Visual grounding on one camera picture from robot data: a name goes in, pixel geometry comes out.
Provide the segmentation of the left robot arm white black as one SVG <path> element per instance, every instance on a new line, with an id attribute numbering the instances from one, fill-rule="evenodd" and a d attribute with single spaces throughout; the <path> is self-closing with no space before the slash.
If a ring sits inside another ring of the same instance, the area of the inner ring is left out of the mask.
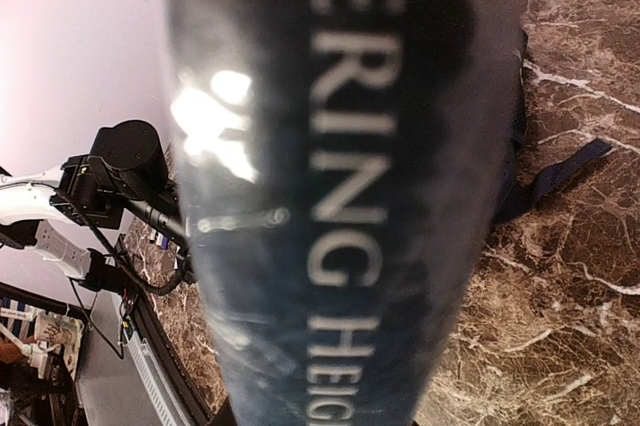
<path id="1" fill-rule="evenodd" d="M 129 256 L 106 239 L 132 213 L 176 247 L 166 283 L 143 279 Z M 196 281 L 178 205 L 177 187 L 156 129 L 127 120 L 97 132 L 90 151 L 41 174 L 1 173 L 1 244 L 34 250 L 91 291 L 118 295 L 141 289 L 165 296 Z"/>

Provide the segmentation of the dark blue hardcover book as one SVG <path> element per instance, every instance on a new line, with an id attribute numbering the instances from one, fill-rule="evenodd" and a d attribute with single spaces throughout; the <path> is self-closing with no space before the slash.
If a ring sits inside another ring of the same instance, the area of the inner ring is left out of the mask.
<path id="1" fill-rule="evenodd" d="M 239 425 L 408 425 L 500 188 L 520 0 L 166 0 L 174 161 Z"/>

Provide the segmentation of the navy blue student backpack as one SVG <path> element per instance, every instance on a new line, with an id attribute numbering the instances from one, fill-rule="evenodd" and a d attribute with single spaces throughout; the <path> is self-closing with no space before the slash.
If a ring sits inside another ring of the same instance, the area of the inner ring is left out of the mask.
<path id="1" fill-rule="evenodd" d="M 517 166 L 525 146 L 528 108 L 524 91 L 524 59 L 529 35 L 521 29 L 520 40 L 515 49 L 519 66 L 519 83 L 516 102 L 510 125 L 509 148 L 501 170 L 501 187 L 496 199 L 492 225 L 507 223 L 531 211 L 542 199 L 560 190 L 566 183 L 581 173 L 588 165 L 604 157 L 612 146 L 594 139 L 575 151 L 567 159 L 541 169 L 528 184 L 517 179 Z"/>

